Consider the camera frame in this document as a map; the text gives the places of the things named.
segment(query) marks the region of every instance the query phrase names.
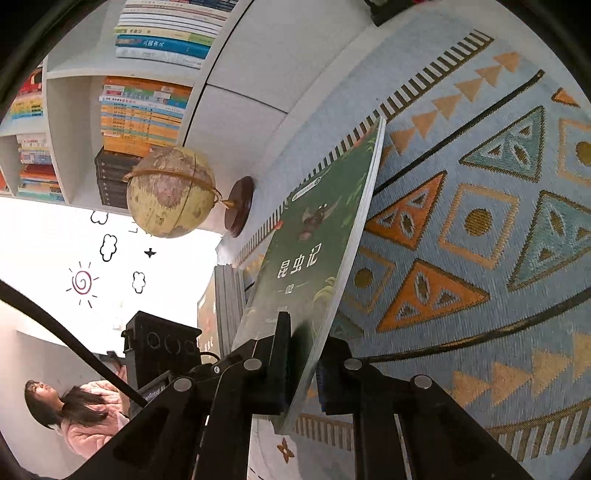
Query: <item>white wall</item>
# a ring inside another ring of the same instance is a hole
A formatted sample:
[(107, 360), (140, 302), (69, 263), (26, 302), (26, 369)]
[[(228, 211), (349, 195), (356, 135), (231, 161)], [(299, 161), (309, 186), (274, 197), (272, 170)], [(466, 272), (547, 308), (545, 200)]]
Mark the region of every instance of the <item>white wall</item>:
[(18, 332), (22, 316), (0, 303), (0, 430), (22, 467), (39, 475), (64, 478), (84, 461), (68, 450), (54, 431), (40, 426), (23, 400), (27, 380), (52, 385), (60, 393), (99, 378), (64, 346)]
[[(216, 264), (216, 233), (151, 237), (131, 217), (0, 198), (0, 278), (36, 302), (91, 351), (122, 354), (121, 332), (138, 310), (197, 324), (197, 302)], [(114, 241), (111, 255), (105, 235)], [(149, 257), (145, 251), (156, 252)], [(92, 284), (88, 282), (88, 272)], [(145, 279), (133, 285), (134, 272)], [(73, 286), (78, 274), (78, 292)], [(19, 330), (56, 341), (31, 321)]]

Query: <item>screw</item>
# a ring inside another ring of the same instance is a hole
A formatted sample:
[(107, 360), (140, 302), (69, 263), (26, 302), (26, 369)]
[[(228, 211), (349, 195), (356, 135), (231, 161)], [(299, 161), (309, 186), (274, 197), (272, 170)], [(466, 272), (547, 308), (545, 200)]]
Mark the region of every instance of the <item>screw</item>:
[(255, 371), (262, 367), (262, 362), (258, 358), (249, 358), (244, 362), (244, 368), (246, 370)]
[(345, 368), (347, 370), (360, 370), (363, 364), (358, 358), (348, 358), (345, 360)]
[(418, 388), (426, 390), (430, 388), (431, 385), (433, 385), (433, 380), (431, 380), (431, 378), (426, 375), (417, 375), (416, 377), (414, 377), (414, 384)]
[(193, 386), (193, 382), (191, 382), (188, 378), (179, 378), (174, 382), (174, 389), (177, 392), (186, 392)]

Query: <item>blue book spine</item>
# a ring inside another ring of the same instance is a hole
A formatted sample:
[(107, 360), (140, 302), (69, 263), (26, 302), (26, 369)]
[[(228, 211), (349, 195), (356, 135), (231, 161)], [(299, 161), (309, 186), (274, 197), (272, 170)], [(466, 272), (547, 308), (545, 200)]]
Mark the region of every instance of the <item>blue book spine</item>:
[(199, 43), (173, 38), (149, 37), (147, 35), (117, 35), (115, 46), (164, 50), (173, 53), (182, 53), (183, 55), (189, 55), (199, 59), (204, 59), (207, 56), (207, 52), (209, 52), (209, 47)]

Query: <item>globe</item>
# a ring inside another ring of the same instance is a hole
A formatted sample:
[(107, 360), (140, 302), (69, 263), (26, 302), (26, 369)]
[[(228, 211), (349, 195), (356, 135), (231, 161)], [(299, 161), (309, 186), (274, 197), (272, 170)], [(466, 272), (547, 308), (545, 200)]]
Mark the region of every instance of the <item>globe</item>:
[(184, 147), (158, 148), (129, 174), (127, 206), (135, 223), (160, 238), (195, 230), (216, 201), (207, 161)]

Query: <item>black metal bracket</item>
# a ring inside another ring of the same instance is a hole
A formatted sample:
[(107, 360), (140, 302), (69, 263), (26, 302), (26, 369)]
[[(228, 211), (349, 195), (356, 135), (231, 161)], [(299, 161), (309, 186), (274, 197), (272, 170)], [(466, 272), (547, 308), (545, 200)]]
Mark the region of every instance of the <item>black metal bracket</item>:
[(353, 414), (357, 480), (532, 480), (426, 375), (386, 377), (329, 337), (316, 378), (327, 415)]

